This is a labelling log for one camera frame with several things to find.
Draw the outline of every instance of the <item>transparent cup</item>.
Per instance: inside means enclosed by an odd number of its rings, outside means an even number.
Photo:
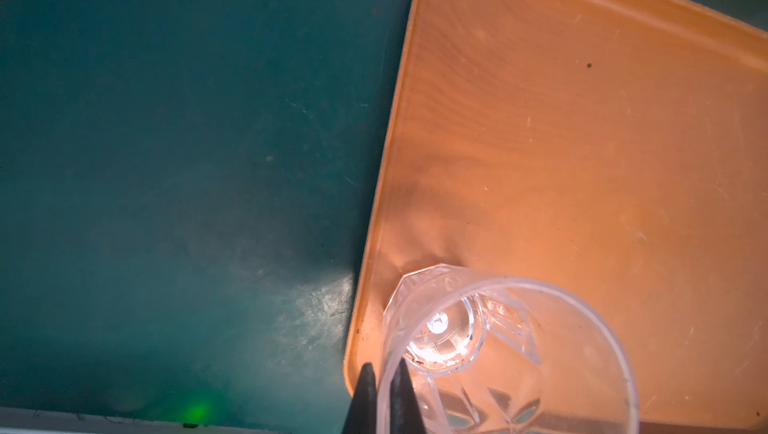
[[[404,276],[384,313],[378,434],[403,357],[428,432],[638,432],[614,334],[548,283],[449,265]]]

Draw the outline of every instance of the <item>orange tray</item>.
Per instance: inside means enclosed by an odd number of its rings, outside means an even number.
[[[413,0],[350,391],[438,262],[587,301],[645,421],[765,425],[768,34],[686,0]]]

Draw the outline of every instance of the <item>wooden tray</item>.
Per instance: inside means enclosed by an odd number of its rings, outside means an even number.
[[[643,420],[764,425],[767,116],[768,34],[686,0],[413,0],[347,386],[446,262],[587,301]]]

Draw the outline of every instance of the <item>teal tabletop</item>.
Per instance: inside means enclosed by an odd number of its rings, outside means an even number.
[[[339,432],[409,3],[0,0],[0,406]]]

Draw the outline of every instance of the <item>green table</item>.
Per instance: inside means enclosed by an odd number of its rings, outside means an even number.
[[[0,405],[340,431],[409,1],[0,0]]]

